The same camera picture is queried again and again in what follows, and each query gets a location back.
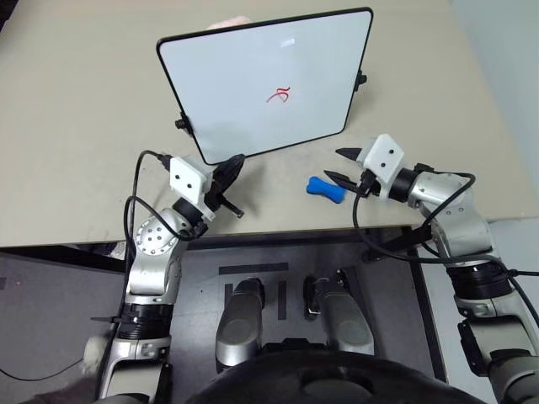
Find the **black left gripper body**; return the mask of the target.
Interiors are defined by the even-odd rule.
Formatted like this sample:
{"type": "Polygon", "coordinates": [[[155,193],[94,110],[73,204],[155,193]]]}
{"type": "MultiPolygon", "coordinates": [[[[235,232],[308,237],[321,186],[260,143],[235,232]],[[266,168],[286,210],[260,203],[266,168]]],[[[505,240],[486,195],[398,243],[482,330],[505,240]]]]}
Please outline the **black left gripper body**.
{"type": "Polygon", "coordinates": [[[229,186],[230,170],[225,166],[217,167],[213,172],[210,190],[205,194],[205,204],[210,210],[219,210],[224,204],[224,192],[229,186]]]}

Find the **person's bare hand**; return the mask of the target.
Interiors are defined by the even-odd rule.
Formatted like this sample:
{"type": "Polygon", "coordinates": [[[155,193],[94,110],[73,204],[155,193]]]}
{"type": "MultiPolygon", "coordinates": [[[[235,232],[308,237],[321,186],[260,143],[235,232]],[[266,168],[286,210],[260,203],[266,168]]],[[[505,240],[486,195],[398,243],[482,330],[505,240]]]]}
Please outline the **person's bare hand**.
{"type": "Polygon", "coordinates": [[[229,27],[234,27],[234,26],[239,26],[239,25],[244,25],[244,24],[249,24],[249,23],[251,23],[250,18],[243,15],[239,15],[231,19],[226,19],[226,20],[222,20],[220,22],[211,24],[206,29],[207,30],[224,29],[224,28],[229,28],[229,27]]]}

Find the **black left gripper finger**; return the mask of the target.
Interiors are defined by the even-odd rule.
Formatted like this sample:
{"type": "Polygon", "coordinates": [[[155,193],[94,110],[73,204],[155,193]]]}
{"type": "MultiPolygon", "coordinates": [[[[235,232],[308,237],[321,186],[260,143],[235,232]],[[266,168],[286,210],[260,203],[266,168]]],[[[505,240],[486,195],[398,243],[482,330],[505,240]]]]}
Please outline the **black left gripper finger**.
{"type": "Polygon", "coordinates": [[[230,210],[237,218],[242,218],[244,212],[224,196],[220,198],[220,205],[230,210]]]}
{"type": "Polygon", "coordinates": [[[228,189],[237,179],[243,168],[245,156],[237,154],[225,162],[221,162],[215,169],[215,182],[221,189],[228,189]]]}

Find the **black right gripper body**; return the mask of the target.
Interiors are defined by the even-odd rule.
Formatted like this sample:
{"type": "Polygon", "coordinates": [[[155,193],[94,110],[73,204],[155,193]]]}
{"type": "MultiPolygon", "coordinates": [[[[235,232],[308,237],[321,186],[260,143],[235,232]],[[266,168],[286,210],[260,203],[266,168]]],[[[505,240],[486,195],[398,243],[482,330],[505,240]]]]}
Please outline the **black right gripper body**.
{"type": "Polygon", "coordinates": [[[353,156],[354,160],[362,166],[360,179],[355,186],[354,192],[360,197],[367,197],[369,195],[379,196],[381,185],[377,180],[376,161],[373,161],[371,158],[360,157],[359,151],[355,151],[353,156]]]}

